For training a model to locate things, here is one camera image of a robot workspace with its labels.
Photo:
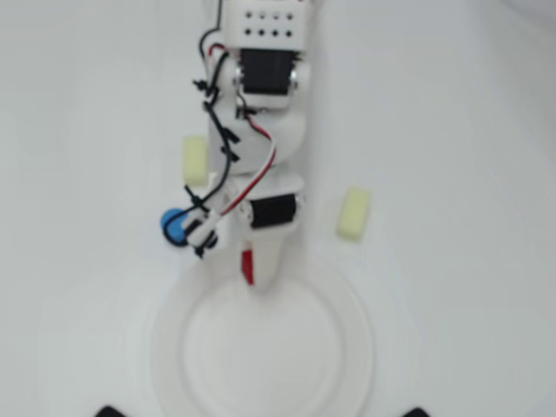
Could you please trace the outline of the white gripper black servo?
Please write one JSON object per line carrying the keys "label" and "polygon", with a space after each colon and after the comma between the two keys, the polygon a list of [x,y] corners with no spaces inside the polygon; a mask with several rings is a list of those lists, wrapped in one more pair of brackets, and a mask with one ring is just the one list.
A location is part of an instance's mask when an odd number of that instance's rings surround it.
{"label": "white gripper black servo", "polygon": [[[251,175],[230,175],[209,206],[214,210],[232,201],[249,184]],[[257,290],[272,286],[278,275],[289,223],[301,212],[305,183],[294,171],[269,171],[232,210],[243,247],[241,271]]]}

